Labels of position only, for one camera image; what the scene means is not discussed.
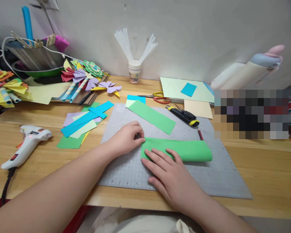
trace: white glue gun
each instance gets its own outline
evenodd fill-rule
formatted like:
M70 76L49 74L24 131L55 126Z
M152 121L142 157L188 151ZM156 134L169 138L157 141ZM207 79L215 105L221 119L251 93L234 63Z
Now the white glue gun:
M38 126L23 125L20 127L24 133L24 142L10 160L1 165L2 169L8 170L19 167L30 156L40 141L46 141L52 136L52 132Z

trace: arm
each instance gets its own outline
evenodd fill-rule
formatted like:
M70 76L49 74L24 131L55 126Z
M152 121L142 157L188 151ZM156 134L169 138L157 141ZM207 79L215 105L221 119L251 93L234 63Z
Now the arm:
M152 183L166 200L177 210L191 217L206 233L256 233L251 226L230 210L216 202L195 182L180 156L171 149L173 161L165 153L152 149L145 150L153 161L142 158L142 163L156 177L150 177Z
M136 133L141 138L134 140ZM144 142L137 121L54 171L0 208L0 232L62 232L116 157Z

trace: striped paper stick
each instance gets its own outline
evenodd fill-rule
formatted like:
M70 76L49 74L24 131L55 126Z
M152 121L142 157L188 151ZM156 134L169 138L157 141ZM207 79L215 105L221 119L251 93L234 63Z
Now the striped paper stick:
M71 99L70 99L70 103L73 102L74 98L79 94L79 92L80 92L81 89L84 87L84 85L87 83L87 81L88 81L88 77L86 77L86 78L83 80L82 84L79 86L79 88L77 89L77 91L76 91L76 92L74 93L74 95L71 97Z
M9 96L15 103L22 101L20 98L18 98L16 95L14 95L12 93L9 93Z
M71 93L71 91L73 90L74 86L76 85L76 83L71 83L70 87L68 88L68 90L66 91L66 93L64 94L64 96L62 97L62 102L65 102L67 97L69 96L69 94Z
M4 99L4 102L6 102L7 104L12 104L12 100L4 87L0 87L0 92Z

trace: rolled green paper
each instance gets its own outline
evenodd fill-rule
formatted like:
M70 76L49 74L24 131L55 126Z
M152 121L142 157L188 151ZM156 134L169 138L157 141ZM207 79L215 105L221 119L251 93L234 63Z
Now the rolled green paper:
M167 153L166 148L176 151L181 159L186 162L208 162L212 160L212 153L205 141L176 141L167 139L145 138L141 145L141 158L151 160L146 154L145 149L151 151L152 148L160 150L173 159Z

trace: white plastic straw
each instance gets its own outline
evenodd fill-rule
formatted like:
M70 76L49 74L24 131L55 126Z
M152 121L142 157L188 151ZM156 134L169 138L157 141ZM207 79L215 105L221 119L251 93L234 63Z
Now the white plastic straw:
M127 28L116 31L114 36L117 42L119 43L119 45L121 46L121 49L123 50L128 62L134 61L132 52L130 51ZM139 60L140 63L142 63L146 59L146 57L153 51L153 49L158 45L158 43L154 43L154 40L155 40L155 36L154 34L152 34L149 39L148 44L145 47L145 51Z

